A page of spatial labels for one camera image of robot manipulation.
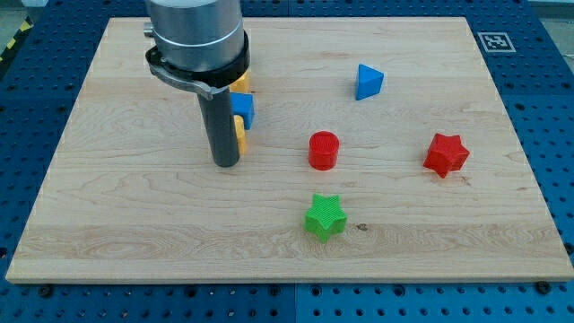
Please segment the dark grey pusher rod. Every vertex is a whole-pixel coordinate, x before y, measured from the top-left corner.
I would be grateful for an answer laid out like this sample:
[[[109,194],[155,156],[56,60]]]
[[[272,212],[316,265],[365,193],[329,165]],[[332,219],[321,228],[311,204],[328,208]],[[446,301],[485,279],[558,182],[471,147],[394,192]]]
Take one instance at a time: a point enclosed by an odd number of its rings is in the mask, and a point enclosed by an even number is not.
[[[234,166],[239,161],[239,144],[229,88],[215,93],[210,100],[199,96],[198,101],[213,162],[223,168]]]

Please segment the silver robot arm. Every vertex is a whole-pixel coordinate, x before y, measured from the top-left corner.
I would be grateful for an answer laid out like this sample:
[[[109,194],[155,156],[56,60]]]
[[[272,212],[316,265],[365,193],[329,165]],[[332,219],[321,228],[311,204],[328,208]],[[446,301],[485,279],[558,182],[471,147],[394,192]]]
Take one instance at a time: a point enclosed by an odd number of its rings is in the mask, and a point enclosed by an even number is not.
[[[249,39],[239,0],[146,0],[145,58],[167,85],[197,96],[213,162],[239,161],[230,85],[249,68]]]

